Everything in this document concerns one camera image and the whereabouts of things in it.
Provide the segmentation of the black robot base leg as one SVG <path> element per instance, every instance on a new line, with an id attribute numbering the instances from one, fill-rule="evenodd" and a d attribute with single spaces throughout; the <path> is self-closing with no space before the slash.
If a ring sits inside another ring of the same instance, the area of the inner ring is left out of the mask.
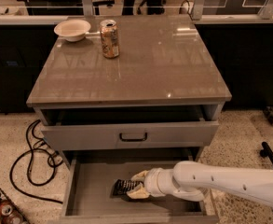
<path id="1" fill-rule="evenodd" d="M 262 158 L 269 158 L 271 163 L 273 164 L 273 151 L 270 148 L 267 142 L 263 142 L 261 144 L 262 149 L 260 150 L 259 154 Z"/>

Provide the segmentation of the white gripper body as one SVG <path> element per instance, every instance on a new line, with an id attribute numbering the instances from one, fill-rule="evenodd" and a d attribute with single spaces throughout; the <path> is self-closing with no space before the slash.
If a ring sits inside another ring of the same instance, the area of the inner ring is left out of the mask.
<path id="1" fill-rule="evenodd" d="M 177 190 L 177 186 L 173 180 L 172 169 L 151 169 L 144 179 L 144 187 L 153 197 L 173 195 L 174 191 Z"/>

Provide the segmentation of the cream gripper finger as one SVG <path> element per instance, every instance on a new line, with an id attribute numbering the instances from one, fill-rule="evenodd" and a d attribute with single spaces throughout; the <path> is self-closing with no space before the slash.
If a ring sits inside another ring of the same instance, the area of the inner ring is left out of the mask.
<path id="1" fill-rule="evenodd" d="M 140 181 L 140 182 L 144 182 L 147 174 L 149 173 L 148 170 L 144 170 L 144 171 L 141 171 L 140 173 L 134 175 L 130 180 L 131 181 Z"/>
<path id="2" fill-rule="evenodd" d="M 134 189 L 129 190 L 127 195 L 134 200 L 147 199 L 150 193 L 145 189 L 143 184 L 137 185 Z"/>

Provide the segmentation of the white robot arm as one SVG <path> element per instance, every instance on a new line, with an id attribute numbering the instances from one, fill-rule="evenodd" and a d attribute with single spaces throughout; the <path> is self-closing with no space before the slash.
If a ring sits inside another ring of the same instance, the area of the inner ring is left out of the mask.
<path id="1" fill-rule="evenodd" d="M 205 198 L 205 189 L 217 189 L 273 207 L 273 170 L 218 167 L 180 161 L 172 169 L 144 170 L 131 181 L 140 181 L 139 185 L 127 192 L 132 199 L 172 195 L 199 202 Z"/>

